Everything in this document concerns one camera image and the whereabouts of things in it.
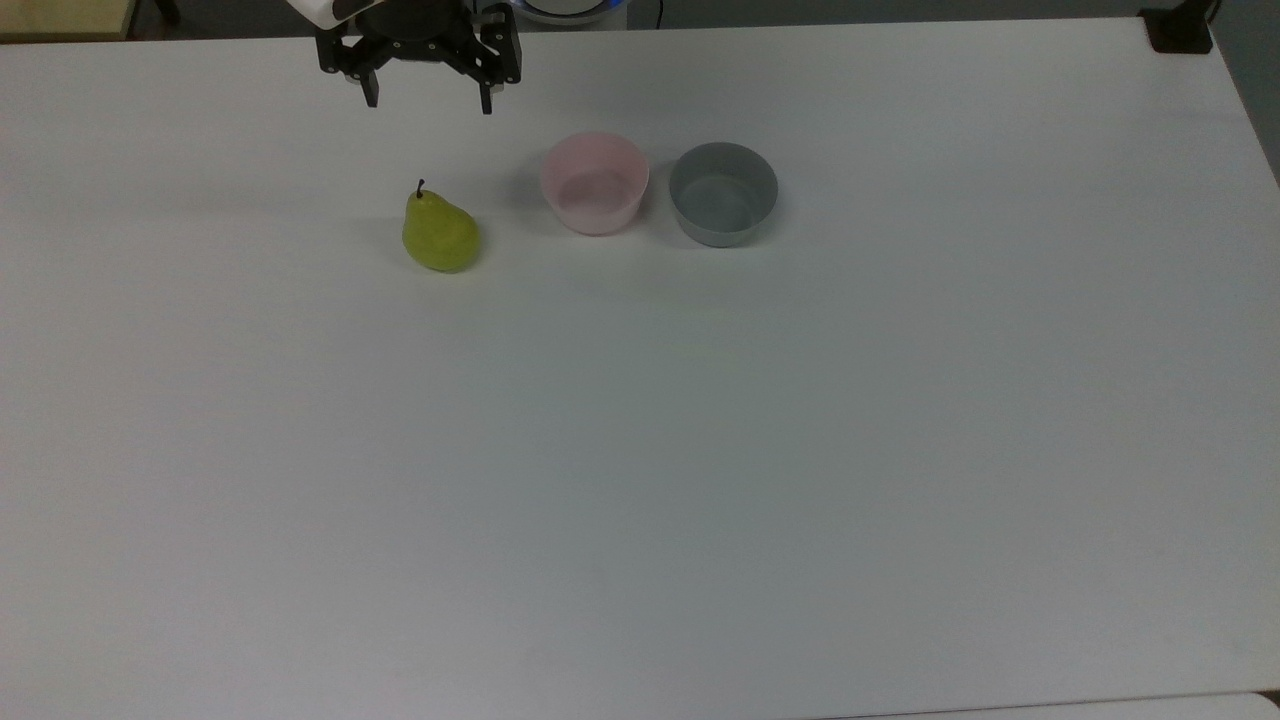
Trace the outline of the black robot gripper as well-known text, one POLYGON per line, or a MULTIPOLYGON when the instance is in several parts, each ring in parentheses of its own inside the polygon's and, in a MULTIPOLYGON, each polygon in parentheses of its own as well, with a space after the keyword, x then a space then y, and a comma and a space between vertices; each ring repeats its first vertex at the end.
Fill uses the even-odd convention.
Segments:
POLYGON ((507 1, 323 1, 316 10, 321 70, 360 86, 379 106, 378 69, 392 60, 435 63, 472 79, 481 111, 524 74, 516 14, 507 1))

